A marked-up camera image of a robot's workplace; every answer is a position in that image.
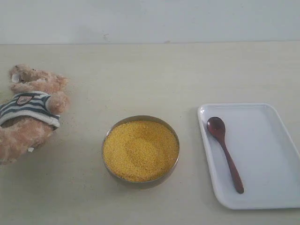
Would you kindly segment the white rectangular plastic tray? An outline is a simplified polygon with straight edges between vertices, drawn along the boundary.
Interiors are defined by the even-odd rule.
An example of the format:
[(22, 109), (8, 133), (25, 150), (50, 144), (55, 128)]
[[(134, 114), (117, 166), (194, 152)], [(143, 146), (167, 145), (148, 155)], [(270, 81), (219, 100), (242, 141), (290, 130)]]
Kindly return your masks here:
[[(198, 119), (217, 200), (232, 210), (300, 206), (300, 154), (278, 112), (266, 103), (204, 104)], [(207, 129), (219, 117), (244, 192), (234, 188), (222, 147)]]

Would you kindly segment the tan teddy bear striped sweater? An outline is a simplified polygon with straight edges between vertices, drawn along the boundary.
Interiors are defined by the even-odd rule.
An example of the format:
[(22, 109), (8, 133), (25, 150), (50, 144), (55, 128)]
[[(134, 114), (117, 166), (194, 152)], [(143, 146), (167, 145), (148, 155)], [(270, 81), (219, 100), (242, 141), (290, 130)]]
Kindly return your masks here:
[(0, 163), (34, 151), (60, 127), (69, 105), (62, 75), (15, 65), (9, 71), (12, 98), (0, 106)]

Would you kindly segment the dark red wooden spoon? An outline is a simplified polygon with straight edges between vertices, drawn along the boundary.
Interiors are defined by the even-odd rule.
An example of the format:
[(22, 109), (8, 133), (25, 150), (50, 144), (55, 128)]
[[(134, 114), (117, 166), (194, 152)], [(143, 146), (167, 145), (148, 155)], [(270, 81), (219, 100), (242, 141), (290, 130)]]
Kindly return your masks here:
[(225, 124), (223, 120), (219, 117), (210, 117), (207, 121), (207, 130), (218, 141), (223, 149), (236, 192), (243, 194), (244, 187), (242, 180), (225, 143)]

